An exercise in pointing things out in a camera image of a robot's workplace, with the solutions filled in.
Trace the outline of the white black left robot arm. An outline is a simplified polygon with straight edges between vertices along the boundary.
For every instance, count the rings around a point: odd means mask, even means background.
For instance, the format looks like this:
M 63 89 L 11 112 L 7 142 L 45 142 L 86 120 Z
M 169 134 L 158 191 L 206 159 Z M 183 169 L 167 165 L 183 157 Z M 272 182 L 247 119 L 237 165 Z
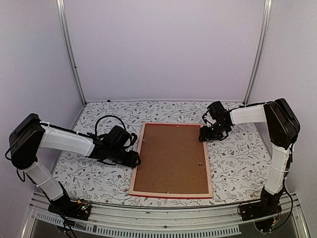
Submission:
M 10 134 L 5 158 L 54 201 L 61 214 L 70 215 L 74 210 L 73 203 L 68 200 L 63 186 L 39 162 L 38 150 L 67 151 L 96 159 L 102 164 L 135 168 L 141 164 L 138 152 L 130 150 L 136 140 L 137 135 L 129 133 L 124 123 L 114 126 L 108 133 L 98 134 L 95 127 L 93 133 L 83 134 L 44 122 L 32 113 Z

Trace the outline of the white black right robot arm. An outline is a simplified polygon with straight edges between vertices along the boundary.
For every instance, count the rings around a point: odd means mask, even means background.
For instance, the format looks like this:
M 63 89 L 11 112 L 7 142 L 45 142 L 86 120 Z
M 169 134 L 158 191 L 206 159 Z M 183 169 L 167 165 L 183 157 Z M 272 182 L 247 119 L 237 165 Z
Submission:
M 283 192 L 283 181 L 292 163 L 293 147 L 300 132 L 300 123 L 284 98 L 255 103 L 227 110 L 220 101 L 211 103 L 202 115 L 199 141 L 224 140 L 232 127 L 246 123 L 265 123 L 272 143 L 272 157 L 268 178 L 261 191 L 264 198 L 256 206 L 260 216 L 275 209 L 272 197 Z

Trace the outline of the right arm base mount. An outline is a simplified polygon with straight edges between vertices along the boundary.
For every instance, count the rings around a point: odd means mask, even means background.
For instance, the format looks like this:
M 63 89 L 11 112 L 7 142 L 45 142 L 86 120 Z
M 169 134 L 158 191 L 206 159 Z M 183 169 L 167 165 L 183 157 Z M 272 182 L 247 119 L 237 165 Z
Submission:
M 281 212 L 282 208 L 280 205 L 280 198 L 283 193 L 287 194 L 287 196 L 291 200 L 291 208 L 290 211 L 282 223 L 279 223 L 281 220 Z M 242 202 L 238 205 L 237 213 L 241 216 L 242 221 L 249 221 L 258 218 L 263 218 L 265 216 L 270 216 L 276 214 L 276 218 L 265 219 L 261 221 L 257 221 L 254 223 L 256 229 L 263 233 L 271 233 L 273 231 L 281 228 L 286 222 L 288 222 L 290 216 L 292 215 L 294 207 L 294 200 L 290 193 L 287 191 L 285 187 L 285 183 L 282 185 L 282 190 L 274 195 L 268 193 L 264 188 L 261 192 L 261 199 L 259 202 L 251 203 L 251 202 Z

